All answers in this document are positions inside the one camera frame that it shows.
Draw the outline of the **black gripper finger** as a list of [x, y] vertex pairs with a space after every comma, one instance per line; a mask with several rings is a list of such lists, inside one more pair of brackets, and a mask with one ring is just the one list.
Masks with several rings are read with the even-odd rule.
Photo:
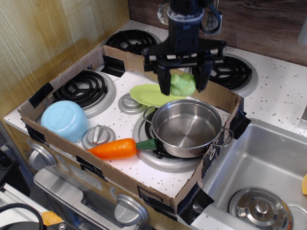
[[205, 90], [207, 83], [211, 77], [211, 71], [214, 66], [213, 59], [201, 58], [193, 66], [193, 76], [196, 82], [196, 89], [198, 92]]
[[164, 66], [158, 66], [158, 82], [160, 86], [160, 91], [164, 95], [170, 94], [170, 81], [171, 81], [171, 74], [170, 68]]

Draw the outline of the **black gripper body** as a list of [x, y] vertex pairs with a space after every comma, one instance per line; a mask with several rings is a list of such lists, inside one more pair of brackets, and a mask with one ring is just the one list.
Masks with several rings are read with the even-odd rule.
[[168, 38], [142, 51], [144, 70], [157, 73], [161, 69], [190, 66], [210, 73], [215, 59], [222, 58], [226, 42], [199, 37], [201, 20], [169, 19]]

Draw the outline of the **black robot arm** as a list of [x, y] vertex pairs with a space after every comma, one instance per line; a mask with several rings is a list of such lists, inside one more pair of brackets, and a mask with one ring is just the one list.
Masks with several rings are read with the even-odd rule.
[[162, 94], [170, 94], [171, 69], [191, 67], [197, 91], [203, 91], [217, 60], [223, 59], [226, 42], [199, 36], [204, 9], [220, 16], [211, 0], [172, 0], [167, 10], [168, 38], [143, 49], [144, 70], [157, 74]]

